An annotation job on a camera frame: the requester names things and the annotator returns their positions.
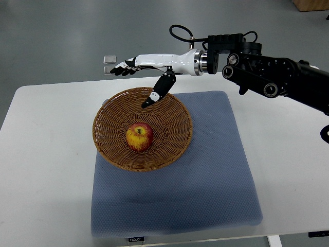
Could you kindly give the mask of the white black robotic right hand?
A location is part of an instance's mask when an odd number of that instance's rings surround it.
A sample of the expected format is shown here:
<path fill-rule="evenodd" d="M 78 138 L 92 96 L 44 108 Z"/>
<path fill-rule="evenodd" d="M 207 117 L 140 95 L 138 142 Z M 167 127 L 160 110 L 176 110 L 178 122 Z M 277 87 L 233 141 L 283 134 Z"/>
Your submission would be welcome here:
<path fill-rule="evenodd" d="M 154 85 L 150 95 L 142 103 L 143 109 L 164 99 L 165 95 L 176 82 L 176 75 L 188 74 L 200 76 L 204 70 L 200 65 L 200 60 L 204 54 L 203 50 L 192 49 L 183 55 L 175 54 L 146 54 L 127 59 L 110 70 L 111 75 L 126 76 L 145 70 L 160 70 L 163 74 Z"/>

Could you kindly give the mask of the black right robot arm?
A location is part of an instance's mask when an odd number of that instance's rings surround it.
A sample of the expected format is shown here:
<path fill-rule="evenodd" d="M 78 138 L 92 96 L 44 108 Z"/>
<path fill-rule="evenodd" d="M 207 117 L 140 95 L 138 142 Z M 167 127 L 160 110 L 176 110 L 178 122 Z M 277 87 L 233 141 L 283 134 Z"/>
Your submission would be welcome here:
<path fill-rule="evenodd" d="M 222 75 L 240 87 L 240 95 L 251 90 L 267 98 L 284 96 L 328 115 L 327 72 L 304 60 L 263 56 L 262 45 L 247 42 L 241 33 L 208 36 L 203 46 L 201 69 L 216 74 L 219 55 L 228 54 Z"/>

